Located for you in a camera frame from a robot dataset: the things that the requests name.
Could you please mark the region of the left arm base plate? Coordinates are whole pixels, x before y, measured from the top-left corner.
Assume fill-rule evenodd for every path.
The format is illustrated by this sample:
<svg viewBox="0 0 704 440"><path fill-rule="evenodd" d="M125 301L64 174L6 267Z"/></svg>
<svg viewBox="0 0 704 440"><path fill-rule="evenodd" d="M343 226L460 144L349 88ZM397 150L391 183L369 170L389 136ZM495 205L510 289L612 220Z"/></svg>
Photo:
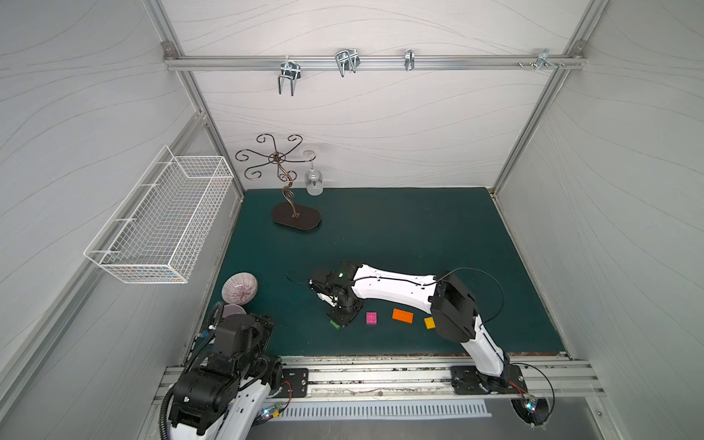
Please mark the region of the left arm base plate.
<svg viewBox="0 0 704 440"><path fill-rule="evenodd" d="M280 388L273 394L274 399L302 399L308 395L308 368L283 368Z"/></svg>

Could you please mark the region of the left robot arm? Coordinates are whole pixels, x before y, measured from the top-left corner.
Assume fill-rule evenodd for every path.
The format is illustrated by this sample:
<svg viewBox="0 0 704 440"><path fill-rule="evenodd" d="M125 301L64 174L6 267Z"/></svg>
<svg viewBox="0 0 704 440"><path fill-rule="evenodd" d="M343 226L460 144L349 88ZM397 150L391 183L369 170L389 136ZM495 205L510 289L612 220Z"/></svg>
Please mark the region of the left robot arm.
<svg viewBox="0 0 704 440"><path fill-rule="evenodd" d="M252 427L286 406L264 401L292 385L282 359L266 353L274 320L267 315L229 315L196 350L159 409L161 439L245 439Z"/></svg>

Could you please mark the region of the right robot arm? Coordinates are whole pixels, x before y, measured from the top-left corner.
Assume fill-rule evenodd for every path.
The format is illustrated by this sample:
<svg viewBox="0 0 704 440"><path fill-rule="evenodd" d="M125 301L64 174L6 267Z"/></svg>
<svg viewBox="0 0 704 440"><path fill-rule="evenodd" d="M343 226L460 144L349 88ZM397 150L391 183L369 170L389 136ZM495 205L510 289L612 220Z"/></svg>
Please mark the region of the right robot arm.
<svg viewBox="0 0 704 440"><path fill-rule="evenodd" d="M409 275L345 261L339 269L318 269L308 282L318 298L330 306L337 326L349 325L366 300L382 300L429 314L434 329L460 344L474 365L453 381L458 394L522 391L512 386L511 361L491 338L470 289L454 271L440 275Z"/></svg>

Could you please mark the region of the pink lego brick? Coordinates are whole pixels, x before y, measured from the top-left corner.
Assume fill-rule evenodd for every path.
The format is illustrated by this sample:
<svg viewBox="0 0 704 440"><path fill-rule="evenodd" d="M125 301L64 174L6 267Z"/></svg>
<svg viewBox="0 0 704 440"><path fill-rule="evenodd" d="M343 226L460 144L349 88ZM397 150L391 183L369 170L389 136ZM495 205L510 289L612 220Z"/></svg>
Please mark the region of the pink lego brick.
<svg viewBox="0 0 704 440"><path fill-rule="evenodd" d="M378 324L378 314L376 312L366 313L366 324L368 326L376 326Z"/></svg>

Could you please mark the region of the orange lego brick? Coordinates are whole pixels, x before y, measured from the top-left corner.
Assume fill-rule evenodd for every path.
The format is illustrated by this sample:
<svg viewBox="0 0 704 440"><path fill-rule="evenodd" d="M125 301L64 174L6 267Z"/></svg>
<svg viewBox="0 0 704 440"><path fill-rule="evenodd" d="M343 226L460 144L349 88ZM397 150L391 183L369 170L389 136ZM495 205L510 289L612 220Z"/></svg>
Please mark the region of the orange lego brick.
<svg viewBox="0 0 704 440"><path fill-rule="evenodd" d="M412 312L394 308L392 310L392 320L410 325L414 322L414 314Z"/></svg>

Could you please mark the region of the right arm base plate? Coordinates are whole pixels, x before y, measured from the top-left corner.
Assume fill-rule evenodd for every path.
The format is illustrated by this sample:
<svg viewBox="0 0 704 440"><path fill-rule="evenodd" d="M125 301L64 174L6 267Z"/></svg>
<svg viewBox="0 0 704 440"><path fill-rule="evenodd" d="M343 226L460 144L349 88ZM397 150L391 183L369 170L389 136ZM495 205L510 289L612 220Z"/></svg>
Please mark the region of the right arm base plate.
<svg viewBox="0 0 704 440"><path fill-rule="evenodd" d="M450 368L450 384L457 395L520 395L528 392L522 370L517 365L506 365L499 377L480 373L474 366Z"/></svg>

